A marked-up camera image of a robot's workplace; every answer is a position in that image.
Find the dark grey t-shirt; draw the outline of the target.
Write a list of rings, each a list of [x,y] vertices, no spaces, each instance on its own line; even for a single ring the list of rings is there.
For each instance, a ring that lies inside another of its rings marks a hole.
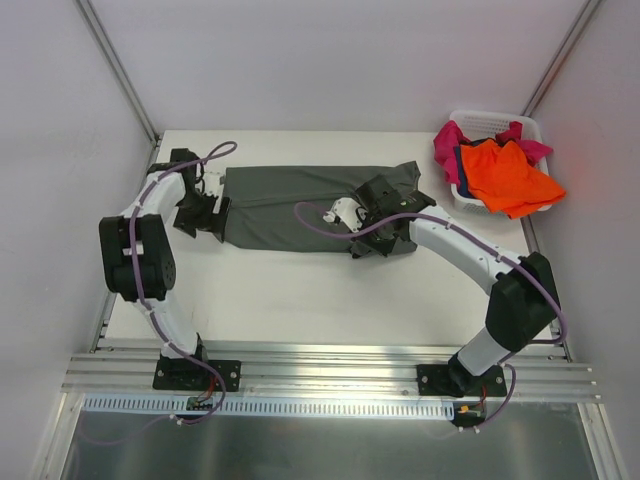
[[[331,226],[324,212],[342,197],[382,175],[409,193],[421,177],[414,161],[397,166],[255,166],[226,170],[224,195],[231,200],[225,241],[237,248],[296,253],[348,253],[354,244],[305,227]]]

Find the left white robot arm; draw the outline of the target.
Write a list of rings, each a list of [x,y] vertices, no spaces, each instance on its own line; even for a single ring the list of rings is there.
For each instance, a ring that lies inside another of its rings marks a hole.
[[[160,369],[175,370],[188,388],[203,386],[210,375],[200,335],[181,308],[174,287],[177,266],[169,226],[196,238],[225,237],[231,200],[223,195],[224,176],[208,177],[208,162],[232,153],[228,141],[200,158],[186,148],[147,170],[141,192],[125,210],[99,222],[103,271],[109,291],[133,305],[161,340]]]

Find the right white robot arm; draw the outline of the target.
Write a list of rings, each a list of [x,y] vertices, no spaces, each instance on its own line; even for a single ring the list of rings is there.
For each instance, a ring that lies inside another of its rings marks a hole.
[[[490,245],[419,190],[402,193],[378,175],[336,201],[333,211],[354,234],[358,253],[387,256],[398,243],[413,243],[438,254],[488,295],[482,329],[427,378],[440,394],[472,394],[491,367],[523,350],[559,316],[551,265],[542,254]]]

